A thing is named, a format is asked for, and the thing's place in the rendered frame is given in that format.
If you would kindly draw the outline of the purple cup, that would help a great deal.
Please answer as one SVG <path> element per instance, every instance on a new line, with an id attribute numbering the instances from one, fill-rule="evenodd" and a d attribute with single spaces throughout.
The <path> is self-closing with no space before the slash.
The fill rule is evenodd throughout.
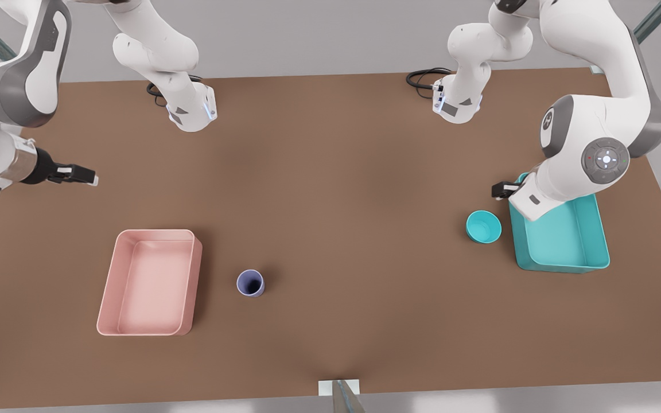
<path id="1" fill-rule="evenodd" d="M 237 277 L 236 288 L 246 297 L 259 297 L 264 293 L 265 280 L 258 270 L 244 270 Z"/>

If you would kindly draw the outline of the teal rectangular box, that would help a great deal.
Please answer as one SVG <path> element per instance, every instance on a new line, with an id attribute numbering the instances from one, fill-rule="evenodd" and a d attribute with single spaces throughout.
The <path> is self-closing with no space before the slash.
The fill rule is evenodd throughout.
<path id="1" fill-rule="evenodd" d="M 611 263 L 597 198 L 583 196 L 529 221 L 514 206 L 512 242 L 524 270 L 586 274 Z"/>

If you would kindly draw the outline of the pink rectangular box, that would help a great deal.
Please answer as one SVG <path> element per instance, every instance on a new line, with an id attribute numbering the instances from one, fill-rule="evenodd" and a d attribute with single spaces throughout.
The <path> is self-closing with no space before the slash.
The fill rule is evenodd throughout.
<path id="1" fill-rule="evenodd" d="M 185 228 L 119 233 L 96 323 L 99 334 L 188 334 L 202 253 L 200 240 Z"/>

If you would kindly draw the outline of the teal bowl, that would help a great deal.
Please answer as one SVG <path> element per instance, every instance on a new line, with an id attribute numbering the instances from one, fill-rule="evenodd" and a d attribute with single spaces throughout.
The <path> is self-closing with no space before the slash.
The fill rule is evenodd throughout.
<path id="1" fill-rule="evenodd" d="M 466 219 L 466 233 L 476 243 L 490 244 L 500 238 L 503 225 L 493 213 L 477 210 Z"/>

